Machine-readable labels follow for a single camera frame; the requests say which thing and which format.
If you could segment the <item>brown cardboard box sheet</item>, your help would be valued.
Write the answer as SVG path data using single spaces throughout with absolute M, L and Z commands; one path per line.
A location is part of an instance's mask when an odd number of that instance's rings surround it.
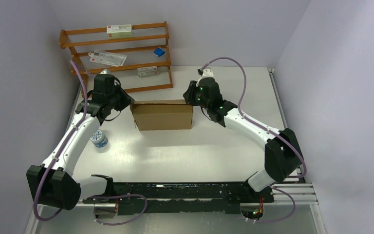
M 193 106 L 183 99 L 136 101 L 130 110 L 139 131 L 192 128 Z

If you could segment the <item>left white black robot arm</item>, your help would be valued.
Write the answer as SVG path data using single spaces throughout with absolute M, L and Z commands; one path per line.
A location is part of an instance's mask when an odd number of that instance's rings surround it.
M 34 207 L 39 204 L 71 210 L 79 200 L 96 196 L 104 203 L 115 197 L 112 178 L 91 175 L 85 179 L 73 178 L 75 166 L 91 136 L 110 120 L 113 110 L 123 111 L 134 100 L 111 74 L 98 74 L 90 100 L 78 104 L 67 133 L 53 152 L 40 164 L 32 165 L 26 173 Z

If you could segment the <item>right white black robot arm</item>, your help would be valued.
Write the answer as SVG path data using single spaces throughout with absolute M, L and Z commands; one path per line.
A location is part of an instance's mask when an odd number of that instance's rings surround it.
M 299 143 L 291 129 L 270 128 L 240 113 L 236 104 L 223 99 L 214 78 L 190 81 L 183 98 L 186 104 L 206 110 L 211 121 L 242 134 L 264 151 L 263 168 L 245 181 L 243 195 L 247 201 L 256 201 L 265 187 L 284 181 L 302 165 Z

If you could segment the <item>small white box lower shelf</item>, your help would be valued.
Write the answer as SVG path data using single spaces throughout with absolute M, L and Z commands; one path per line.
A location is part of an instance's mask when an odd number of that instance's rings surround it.
M 140 67 L 137 69 L 140 78 L 157 76 L 160 74 L 157 66 Z

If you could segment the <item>small blue box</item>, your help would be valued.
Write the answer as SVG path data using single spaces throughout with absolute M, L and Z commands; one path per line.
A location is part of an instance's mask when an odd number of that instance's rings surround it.
M 165 49 L 161 48 L 161 47 L 157 47 L 154 51 L 153 51 L 153 54 L 156 56 L 156 57 L 161 57 L 163 56 L 164 54 L 166 53 Z

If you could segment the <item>white green box top shelf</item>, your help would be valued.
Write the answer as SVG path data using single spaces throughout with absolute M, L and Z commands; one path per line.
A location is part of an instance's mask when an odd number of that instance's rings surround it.
M 121 39 L 132 37 L 132 25 L 108 25 L 106 27 L 106 34 L 108 39 Z

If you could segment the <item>blue white patterned round tape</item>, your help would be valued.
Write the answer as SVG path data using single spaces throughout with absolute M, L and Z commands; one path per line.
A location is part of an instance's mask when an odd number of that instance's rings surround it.
M 108 138 L 105 136 L 105 134 L 100 130 L 96 130 L 94 134 L 90 137 L 91 143 L 97 147 L 102 148 L 107 145 Z

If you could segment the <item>clear plastic package red label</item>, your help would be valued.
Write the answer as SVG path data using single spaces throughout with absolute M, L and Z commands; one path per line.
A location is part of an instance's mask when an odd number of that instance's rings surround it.
M 121 67 L 124 65 L 127 56 L 106 52 L 106 51 L 99 51 L 94 50 L 93 52 L 89 52 L 88 56 L 90 57 L 90 62 L 113 66 L 113 67 Z

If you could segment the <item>orange wooden shelf rack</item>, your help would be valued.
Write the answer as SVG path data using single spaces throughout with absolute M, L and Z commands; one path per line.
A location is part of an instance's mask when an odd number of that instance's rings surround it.
M 109 25 L 61 30 L 59 46 L 68 49 L 88 89 L 94 76 L 111 72 L 128 93 L 173 88 L 168 23 Z

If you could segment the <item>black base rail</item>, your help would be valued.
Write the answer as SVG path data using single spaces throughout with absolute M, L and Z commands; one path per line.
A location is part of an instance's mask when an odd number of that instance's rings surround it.
M 260 206 L 274 201 L 271 188 L 255 192 L 246 182 L 114 182 L 107 191 L 84 204 L 112 204 L 118 215 L 224 212 L 241 214 L 241 205 Z

